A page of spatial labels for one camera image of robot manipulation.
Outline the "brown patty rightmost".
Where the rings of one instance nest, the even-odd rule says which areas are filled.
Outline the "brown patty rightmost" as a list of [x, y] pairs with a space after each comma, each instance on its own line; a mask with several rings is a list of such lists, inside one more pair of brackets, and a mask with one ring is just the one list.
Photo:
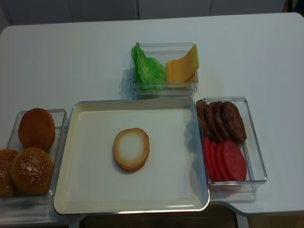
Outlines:
[[223, 102], [221, 113], [223, 124], [231, 140], [236, 144], [242, 144], [247, 138], [247, 135], [238, 108], [231, 102]]

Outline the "clear bun container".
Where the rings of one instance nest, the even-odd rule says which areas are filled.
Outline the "clear bun container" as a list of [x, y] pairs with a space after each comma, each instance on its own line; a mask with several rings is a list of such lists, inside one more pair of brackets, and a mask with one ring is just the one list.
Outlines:
[[68, 118], [67, 113], [64, 109], [53, 109], [48, 110], [48, 112], [53, 117], [55, 124], [55, 140], [53, 145], [48, 150], [48, 154], [50, 155], [50, 158], [53, 162], [53, 172], [49, 190], [46, 194], [42, 195], [29, 196], [17, 193], [16, 196], [12, 197], [1, 197], [0, 206], [3, 208], [29, 208], [33, 206], [53, 204], [64, 144], [66, 142], [68, 131]]

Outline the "tomato slice leftmost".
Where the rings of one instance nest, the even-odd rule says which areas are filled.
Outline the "tomato slice leftmost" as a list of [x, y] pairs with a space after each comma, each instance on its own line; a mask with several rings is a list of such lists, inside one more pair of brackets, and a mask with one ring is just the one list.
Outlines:
[[206, 162], [206, 166], [207, 166], [207, 170], [208, 170], [208, 174], [209, 174], [209, 179], [211, 181], [214, 181], [214, 173], [213, 173], [213, 168], [212, 168], [212, 162], [211, 162], [211, 156], [210, 156], [210, 142], [209, 142], [209, 138], [206, 137], [203, 140], [203, 150], [204, 150], [204, 158], [205, 158], [205, 162]]

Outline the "clear patty tomato container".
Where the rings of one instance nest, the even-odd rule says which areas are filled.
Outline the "clear patty tomato container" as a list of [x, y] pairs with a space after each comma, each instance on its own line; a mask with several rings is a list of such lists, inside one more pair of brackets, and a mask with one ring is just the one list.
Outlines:
[[219, 181], [213, 182], [209, 179], [207, 172], [208, 185], [213, 191], [228, 191], [228, 192], [254, 192], [262, 184], [267, 181], [267, 173], [265, 170], [262, 154], [259, 148], [256, 132], [251, 118], [251, 113], [246, 98], [244, 97], [215, 97], [215, 98], [203, 98], [208, 104], [213, 102], [231, 102], [239, 110], [243, 119], [247, 138], [242, 144], [236, 144], [246, 162], [247, 175], [245, 181]]

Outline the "sesame bun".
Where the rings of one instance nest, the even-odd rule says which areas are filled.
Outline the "sesame bun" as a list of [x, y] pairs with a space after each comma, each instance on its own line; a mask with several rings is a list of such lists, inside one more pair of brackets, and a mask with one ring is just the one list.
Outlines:
[[25, 195], [45, 195], [49, 191], [53, 162], [44, 150], [30, 147], [12, 161], [10, 178], [16, 190]]
[[2, 149], [0, 151], [0, 196], [10, 197], [14, 194], [14, 188], [10, 179], [10, 170], [12, 161], [18, 154], [11, 149]]

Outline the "stacked yellow cheese slices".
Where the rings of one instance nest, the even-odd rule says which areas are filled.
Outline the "stacked yellow cheese slices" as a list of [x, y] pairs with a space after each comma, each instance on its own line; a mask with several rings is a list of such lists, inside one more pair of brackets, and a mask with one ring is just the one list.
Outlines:
[[195, 73], [188, 77], [187, 79], [177, 80], [174, 77], [172, 63], [169, 61], [166, 63], [166, 75], [167, 75], [167, 82], [168, 88], [170, 89], [184, 89], [188, 87], [187, 83], [192, 83], [195, 81]]

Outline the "brown patty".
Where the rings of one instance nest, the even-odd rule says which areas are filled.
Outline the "brown patty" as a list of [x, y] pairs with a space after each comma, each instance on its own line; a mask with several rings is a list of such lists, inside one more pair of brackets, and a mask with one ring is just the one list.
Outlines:
[[223, 140], [222, 136], [220, 135], [220, 133], [217, 131], [217, 128], [215, 126], [213, 107], [214, 107], [214, 102], [205, 106], [205, 108], [204, 108], [205, 118], [206, 118], [206, 121], [208, 124], [210, 134], [212, 135], [213, 141], [215, 141], [217, 144], [220, 144], [220, 143], [223, 143], [224, 140]]
[[196, 111], [197, 111], [197, 116], [198, 116], [198, 122], [200, 124], [200, 128], [202, 130], [203, 133], [203, 138], [208, 137], [209, 141], [212, 142], [213, 141], [213, 137], [212, 134], [209, 130], [208, 127], [208, 123], [206, 121], [206, 117], [205, 117], [205, 107], [207, 106], [207, 103], [205, 101], [198, 100], [196, 102]]
[[228, 134], [224, 122], [222, 119], [222, 112], [221, 112], [221, 107], [222, 107], [222, 102], [215, 102], [213, 104], [213, 117], [214, 117], [214, 124], [215, 127], [222, 137], [223, 141], [230, 140], [230, 135]]
[[231, 102], [223, 102], [221, 113], [223, 124], [231, 140], [236, 144], [242, 144], [247, 138], [247, 135], [238, 108]]

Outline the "sesame top bun left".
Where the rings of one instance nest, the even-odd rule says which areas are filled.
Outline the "sesame top bun left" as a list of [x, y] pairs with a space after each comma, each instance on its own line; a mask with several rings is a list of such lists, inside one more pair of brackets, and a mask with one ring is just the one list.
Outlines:
[[18, 154], [11, 149], [2, 149], [0, 151], [0, 196], [10, 197], [14, 194], [14, 188], [10, 179], [10, 170], [12, 161]]

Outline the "bottom bun back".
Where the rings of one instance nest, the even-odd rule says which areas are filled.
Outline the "bottom bun back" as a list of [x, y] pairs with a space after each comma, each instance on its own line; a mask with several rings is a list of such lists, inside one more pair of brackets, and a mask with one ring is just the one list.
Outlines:
[[20, 121], [18, 136], [24, 149], [36, 147], [48, 151], [55, 140], [53, 117], [41, 108], [27, 111]]

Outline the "upright yellow cheese slice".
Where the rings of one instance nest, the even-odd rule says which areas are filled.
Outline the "upright yellow cheese slice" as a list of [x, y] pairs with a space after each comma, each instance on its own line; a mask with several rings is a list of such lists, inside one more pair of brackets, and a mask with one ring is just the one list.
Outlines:
[[175, 79], [183, 80], [192, 76], [200, 66], [197, 45], [195, 44], [184, 57], [170, 62]]

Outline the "sesame top bun right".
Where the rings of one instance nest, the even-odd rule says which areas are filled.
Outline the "sesame top bun right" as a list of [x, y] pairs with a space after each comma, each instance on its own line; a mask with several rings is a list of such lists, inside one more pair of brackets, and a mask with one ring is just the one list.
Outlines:
[[25, 195], [45, 195], [49, 191], [53, 162], [44, 150], [30, 147], [12, 161], [10, 178], [16, 190]]

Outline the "bun front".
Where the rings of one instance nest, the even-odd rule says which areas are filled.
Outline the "bun front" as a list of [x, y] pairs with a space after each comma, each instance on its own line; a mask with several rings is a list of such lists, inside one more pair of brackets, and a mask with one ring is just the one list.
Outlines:
[[114, 140], [114, 160], [124, 171], [139, 170], [150, 153], [150, 142], [146, 132], [140, 128], [125, 129]]

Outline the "brown patty leftmost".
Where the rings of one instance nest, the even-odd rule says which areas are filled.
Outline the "brown patty leftmost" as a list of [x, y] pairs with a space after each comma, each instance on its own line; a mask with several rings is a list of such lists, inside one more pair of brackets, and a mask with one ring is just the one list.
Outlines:
[[200, 128], [202, 130], [203, 133], [203, 138], [208, 137], [209, 141], [212, 142], [213, 141], [213, 137], [212, 134], [209, 130], [208, 127], [208, 123], [206, 121], [206, 117], [205, 117], [205, 107], [207, 106], [207, 103], [205, 101], [198, 100], [196, 102], [196, 111], [197, 111], [197, 116], [198, 116], [198, 122], [200, 124]]

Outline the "tomato slice rightmost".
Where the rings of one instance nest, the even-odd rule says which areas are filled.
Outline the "tomato slice rightmost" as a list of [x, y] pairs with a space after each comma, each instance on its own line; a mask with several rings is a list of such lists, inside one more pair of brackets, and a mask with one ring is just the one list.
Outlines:
[[232, 181], [245, 181], [247, 166], [240, 148], [231, 140], [227, 140], [222, 146], [223, 166]]

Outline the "white metal serving tray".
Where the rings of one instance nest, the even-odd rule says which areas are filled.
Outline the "white metal serving tray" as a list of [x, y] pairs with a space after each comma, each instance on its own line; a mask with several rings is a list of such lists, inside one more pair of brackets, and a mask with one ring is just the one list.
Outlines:
[[[114, 161], [119, 132], [140, 128], [150, 153], [135, 172]], [[58, 214], [201, 211], [209, 203], [195, 102], [83, 101], [71, 112], [54, 209]]]

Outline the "green lettuce leaf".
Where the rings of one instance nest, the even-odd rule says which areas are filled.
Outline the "green lettuce leaf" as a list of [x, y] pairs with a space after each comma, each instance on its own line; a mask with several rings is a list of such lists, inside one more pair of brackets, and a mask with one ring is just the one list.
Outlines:
[[155, 58], [147, 57], [136, 43], [131, 50], [134, 82], [139, 90], [162, 90], [167, 82], [165, 67]]

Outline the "tomato slice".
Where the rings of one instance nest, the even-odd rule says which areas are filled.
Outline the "tomato slice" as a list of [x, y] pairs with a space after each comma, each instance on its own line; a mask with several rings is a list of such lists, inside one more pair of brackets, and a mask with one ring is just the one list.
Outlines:
[[221, 177], [221, 181], [231, 181], [231, 178], [228, 176], [227, 169], [223, 165], [222, 157], [223, 143], [219, 144], [216, 150], [216, 165]]
[[213, 168], [212, 168], [212, 162], [211, 162], [211, 156], [210, 156], [210, 142], [209, 142], [209, 138], [206, 137], [203, 140], [203, 150], [204, 150], [204, 158], [205, 158], [205, 162], [206, 162], [206, 166], [207, 166], [207, 170], [208, 170], [208, 174], [209, 174], [209, 179], [211, 181], [214, 181], [214, 173], [213, 173]]
[[213, 175], [213, 178], [212, 178], [213, 182], [222, 181], [222, 177], [221, 177], [219, 169], [218, 169], [217, 147], [218, 147], [218, 145], [215, 142], [210, 143], [209, 159], [210, 159], [210, 166], [211, 166], [212, 175]]
[[245, 181], [247, 166], [240, 148], [231, 140], [227, 140], [222, 146], [223, 166], [232, 181]]

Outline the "clear lettuce cheese container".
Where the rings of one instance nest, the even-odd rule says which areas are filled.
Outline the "clear lettuce cheese container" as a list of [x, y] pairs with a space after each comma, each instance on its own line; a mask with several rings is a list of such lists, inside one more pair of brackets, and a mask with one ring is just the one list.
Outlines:
[[[173, 44], [136, 44], [152, 62], [158, 62], [153, 66], [165, 68], [165, 63], [170, 60], [181, 58], [193, 47], [192, 43], [173, 43]], [[154, 78], [142, 80], [138, 76], [137, 65], [131, 58], [129, 87], [133, 99], [154, 99], [160, 97], [190, 97], [192, 98], [198, 85], [197, 74], [194, 80], [181, 83], [169, 83], [167, 77], [161, 81]]]

